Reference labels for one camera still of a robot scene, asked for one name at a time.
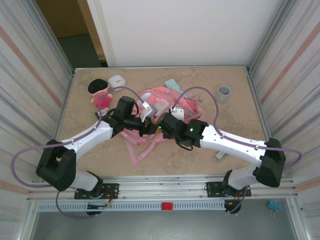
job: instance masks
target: gray cup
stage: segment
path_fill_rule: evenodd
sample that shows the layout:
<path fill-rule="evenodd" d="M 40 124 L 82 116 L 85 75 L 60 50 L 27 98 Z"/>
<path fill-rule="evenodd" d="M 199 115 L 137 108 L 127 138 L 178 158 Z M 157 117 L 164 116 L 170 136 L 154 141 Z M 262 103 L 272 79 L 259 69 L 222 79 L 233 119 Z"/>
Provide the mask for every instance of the gray cup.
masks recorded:
<path fill-rule="evenodd" d="M 228 100 L 230 93 L 230 87 L 226 85 L 221 85 L 218 87 L 216 91 L 215 99 L 220 103 L 225 103 Z"/>

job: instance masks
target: white container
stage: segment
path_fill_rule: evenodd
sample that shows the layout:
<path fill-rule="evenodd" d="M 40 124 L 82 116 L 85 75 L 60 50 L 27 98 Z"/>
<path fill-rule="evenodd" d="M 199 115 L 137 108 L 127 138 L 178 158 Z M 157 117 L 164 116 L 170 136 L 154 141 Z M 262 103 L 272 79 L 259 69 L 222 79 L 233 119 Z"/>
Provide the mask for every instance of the white container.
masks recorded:
<path fill-rule="evenodd" d="M 121 75 L 115 75 L 108 79 L 108 84 L 110 85 L 111 88 L 124 87 L 126 86 L 126 80 Z"/>
<path fill-rule="evenodd" d="M 230 97 L 230 93 L 230 87 L 226 85 L 219 86 L 216 91 L 215 99 L 220 103 L 225 103 Z"/>

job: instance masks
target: marble tabletop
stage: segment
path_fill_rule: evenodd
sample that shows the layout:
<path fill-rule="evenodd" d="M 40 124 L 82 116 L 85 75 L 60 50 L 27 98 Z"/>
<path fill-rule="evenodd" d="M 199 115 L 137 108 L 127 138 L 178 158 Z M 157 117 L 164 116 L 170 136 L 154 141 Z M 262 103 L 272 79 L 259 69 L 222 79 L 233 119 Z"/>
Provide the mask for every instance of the marble tabletop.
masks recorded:
<path fill-rule="evenodd" d="M 108 80 L 114 75 L 121 75 L 126 86 L 137 93 L 144 89 L 164 86 L 164 82 L 175 79 L 181 89 L 201 86 L 216 93 L 220 85 L 231 88 L 230 98 L 226 103 L 219 104 L 218 127 L 226 132 L 245 138 L 264 140 L 263 130 L 248 85 L 246 73 L 242 66 L 214 67 L 176 67 L 176 68 L 95 68 L 77 69 L 66 106 L 59 140 L 68 139 L 96 121 L 97 108 L 90 103 L 89 83 L 97 78 Z M 194 90 L 201 94 L 197 103 L 205 112 L 206 122 L 212 124 L 216 109 L 211 97 L 204 91 Z M 110 108 L 114 108 L 121 96 L 134 97 L 123 89 L 113 92 Z M 133 146 L 138 156 L 149 146 Z M 249 163 L 232 155 L 222 161 L 215 160 L 215 149 L 194 147 L 186 151 L 178 147 L 174 141 L 167 140 L 157 143 L 153 151 L 133 167 L 126 144 L 121 135 L 102 142 L 77 162 L 77 168 L 91 171 L 103 176 L 150 176 L 150 175 L 190 175 L 190 174 L 224 174 L 230 169 L 239 169 Z"/>

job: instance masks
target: floor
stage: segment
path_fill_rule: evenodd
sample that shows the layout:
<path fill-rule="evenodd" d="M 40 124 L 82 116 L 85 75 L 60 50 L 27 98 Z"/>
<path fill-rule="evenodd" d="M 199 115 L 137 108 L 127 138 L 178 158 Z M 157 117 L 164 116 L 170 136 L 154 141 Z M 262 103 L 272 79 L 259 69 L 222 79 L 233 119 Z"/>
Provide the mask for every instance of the floor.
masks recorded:
<path fill-rule="evenodd" d="M 285 199 L 270 217 L 266 199 L 246 199 L 237 215 L 207 211 L 117 211 L 70 219 L 38 213 L 31 240 L 296 240 Z"/>
<path fill-rule="evenodd" d="M 58 39 L 72 68 L 100 68 L 101 64 L 89 34 Z"/>

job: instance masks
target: red block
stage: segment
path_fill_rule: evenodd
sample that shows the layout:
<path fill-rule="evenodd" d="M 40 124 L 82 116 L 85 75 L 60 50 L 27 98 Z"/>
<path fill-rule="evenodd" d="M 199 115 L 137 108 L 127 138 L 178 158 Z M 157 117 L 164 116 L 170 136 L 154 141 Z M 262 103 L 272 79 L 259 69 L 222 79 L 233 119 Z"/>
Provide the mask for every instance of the red block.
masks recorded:
<path fill-rule="evenodd" d="M 163 211 L 172 211 L 174 208 L 174 204 L 172 202 L 163 202 L 161 209 Z"/>

